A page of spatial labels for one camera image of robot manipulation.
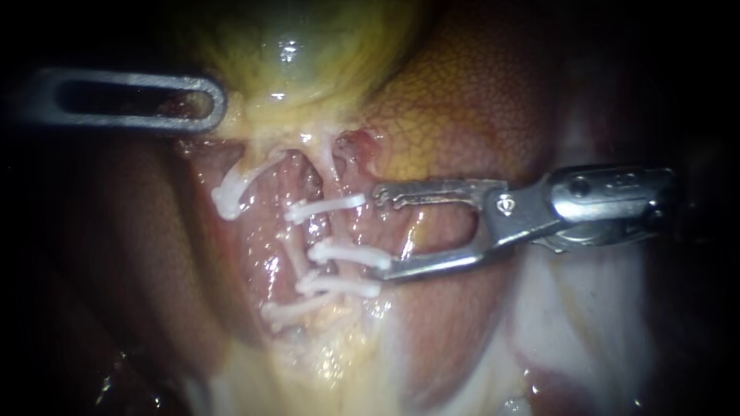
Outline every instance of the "white suture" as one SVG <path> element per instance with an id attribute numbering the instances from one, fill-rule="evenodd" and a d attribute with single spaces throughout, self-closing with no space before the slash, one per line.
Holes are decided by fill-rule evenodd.
<path id="1" fill-rule="evenodd" d="M 217 186 L 210 192 L 210 197 L 216 206 L 216 211 L 224 220 L 235 220 L 241 214 L 243 207 L 239 200 L 249 185 L 254 182 L 265 170 L 270 169 L 282 159 L 285 158 L 286 152 L 278 152 L 270 156 L 265 163 L 246 173 L 239 172 L 239 163 L 235 163 L 229 172 Z"/>
<path id="2" fill-rule="evenodd" d="M 286 221 L 298 225 L 300 223 L 303 223 L 308 217 L 312 215 L 325 213 L 332 210 L 346 210 L 350 208 L 356 208 L 363 205 L 364 203 L 365 195 L 361 193 L 345 196 L 344 198 L 320 200 L 311 203 L 306 202 L 306 200 L 301 200 L 288 207 L 288 211 L 285 213 L 284 218 Z"/>
<path id="3" fill-rule="evenodd" d="M 317 292 L 342 292 L 360 297 L 377 297 L 380 294 L 380 283 L 370 280 L 348 280 L 341 276 L 321 276 L 302 279 L 295 284 L 295 290 L 305 296 Z"/>
<path id="4" fill-rule="evenodd" d="M 380 270 L 391 268 L 393 257 L 390 253 L 376 247 L 358 246 L 351 243 L 333 243 L 322 240 L 308 250 L 308 258 L 319 264 L 329 260 L 347 260 L 377 267 Z"/>
<path id="5" fill-rule="evenodd" d="M 273 324 L 293 324 L 297 318 L 323 307 L 332 302 L 337 296 L 339 296 L 339 293 L 329 292 L 290 305 L 266 302 L 260 309 L 260 315 Z"/>

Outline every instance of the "wet tissue surface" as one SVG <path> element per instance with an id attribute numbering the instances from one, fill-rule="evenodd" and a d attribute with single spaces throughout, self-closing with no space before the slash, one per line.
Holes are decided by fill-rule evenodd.
<path id="1" fill-rule="evenodd" d="M 586 2 L 130 6 L 84 30 L 49 6 L 65 18 L 9 50 L 3 91 L 34 65 L 205 73 L 228 114 L 190 137 L 3 127 L 6 356 L 35 410 L 727 407 L 720 243 L 521 247 L 434 280 L 365 278 L 475 227 L 460 206 L 377 207 L 379 181 L 526 185 L 567 164 L 722 152 L 722 25 L 688 34 L 664 12 Z"/>

